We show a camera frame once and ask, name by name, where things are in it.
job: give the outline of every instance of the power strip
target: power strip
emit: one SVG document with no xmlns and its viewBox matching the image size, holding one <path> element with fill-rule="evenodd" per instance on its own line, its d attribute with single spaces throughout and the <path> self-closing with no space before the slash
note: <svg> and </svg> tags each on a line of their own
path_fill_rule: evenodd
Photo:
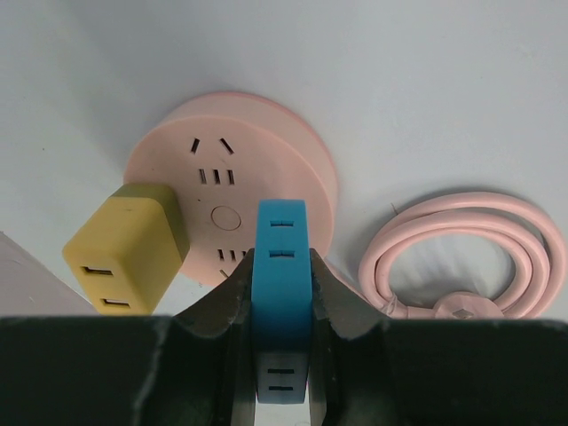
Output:
<svg viewBox="0 0 568 426">
<path fill-rule="evenodd" d="M 305 200 L 311 247 L 325 256 L 331 245 L 331 156 L 303 120 L 267 99 L 214 93 L 190 100 L 138 143 L 124 183 L 175 191 L 190 240 L 180 271 L 203 284 L 220 284 L 254 247 L 261 200 Z"/>
</svg>

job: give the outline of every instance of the yellow adapter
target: yellow adapter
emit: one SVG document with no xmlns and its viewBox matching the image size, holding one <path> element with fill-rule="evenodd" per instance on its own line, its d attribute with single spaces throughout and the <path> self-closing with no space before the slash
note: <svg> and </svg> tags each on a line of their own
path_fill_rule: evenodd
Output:
<svg viewBox="0 0 568 426">
<path fill-rule="evenodd" d="M 188 250 L 174 192 L 128 184 L 66 244 L 63 257 L 99 313 L 139 315 L 152 313 Z"/>
</svg>

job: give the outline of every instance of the slot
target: slot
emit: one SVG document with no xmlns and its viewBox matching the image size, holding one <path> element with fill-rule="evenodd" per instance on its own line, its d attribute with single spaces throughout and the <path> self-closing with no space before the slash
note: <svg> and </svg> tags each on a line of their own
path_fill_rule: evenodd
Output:
<svg viewBox="0 0 568 426">
<path fill-rule="evenodd" d="M 89 266 L 82 266 L 83 272 L 89 274 L 89 275 L 109 275 L 109 276 L 113 276 L 113 272 L 109 271 L 108 269 L 95 269 L 95 268 L 90 268 Z"/>
<path fill-rule="evenodd" d="M 294 226 L 293 220 L 271 220 L 270 226 Z"/>
<path fill-rule="evenodd" d="M 292 259 L 295 256 L 295 252 L 292 250 L 270 250 L 270 257 L 284 257 Z"/>
<path fill-rule="evenodd" d="M 292 375 L 294 373 L 294 368 L 269 368 L 269 375 Z"/>
<path fill-rule="evenodd" d="M 292 386 L 269 386 L 269 391 L 293 391 L 294 388 Z"/>
<path fill-rule="evenodd" d="M 192 154 L 196 154 L 197 153 L 197 147 L 199 146 L 199 143 L 201 141 L 198 138 L 195 138 L 193 140 L 193 145 L 192 145 Z"/>
<path fill-rule="evenodd" d="M 223 144 L 223 146 L 225 147 L 225 149 L 227 150 L 227 152 L 229 153 L 229 155 L 233 155 L 234 151 L 231 148 L 231 146 L 228 144 L 228 142 L 226 140 L 224 140 L 223 138 L 219 139 L 219 142 L 221 142 Z"/>
<path fill-rule="evenodd" d="M 128 302 L 117 299 L 100 299 L 105 306 L 116 306 L 119 308 L 130 308 Z"/>
</svg>

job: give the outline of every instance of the circular button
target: circular button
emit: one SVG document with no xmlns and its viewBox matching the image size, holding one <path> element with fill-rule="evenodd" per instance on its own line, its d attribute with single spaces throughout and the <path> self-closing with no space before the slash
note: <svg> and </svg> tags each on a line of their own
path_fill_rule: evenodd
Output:
<svg viewBox="0 0 568 426">
<path fill-rule="evenodd" d="M 234 231 L 241 226 L 239 213 L 226 206 L 215 207 L 211 212 L 211 220 L 217 228 L 224 231 Z"/>
</svg>

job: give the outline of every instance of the yellow block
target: yellow block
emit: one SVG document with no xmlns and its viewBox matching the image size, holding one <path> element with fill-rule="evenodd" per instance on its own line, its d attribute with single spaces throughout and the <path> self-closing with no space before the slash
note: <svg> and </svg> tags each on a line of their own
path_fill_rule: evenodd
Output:
<svg viewBox="0 0 568 426">
<path fill-rule="evenodd" d="M 189 241 L 178 201 L 165 185 L 125 185 L 63 248 L 95 309 L 149 314 L 183 263 Z"/>
</svg>

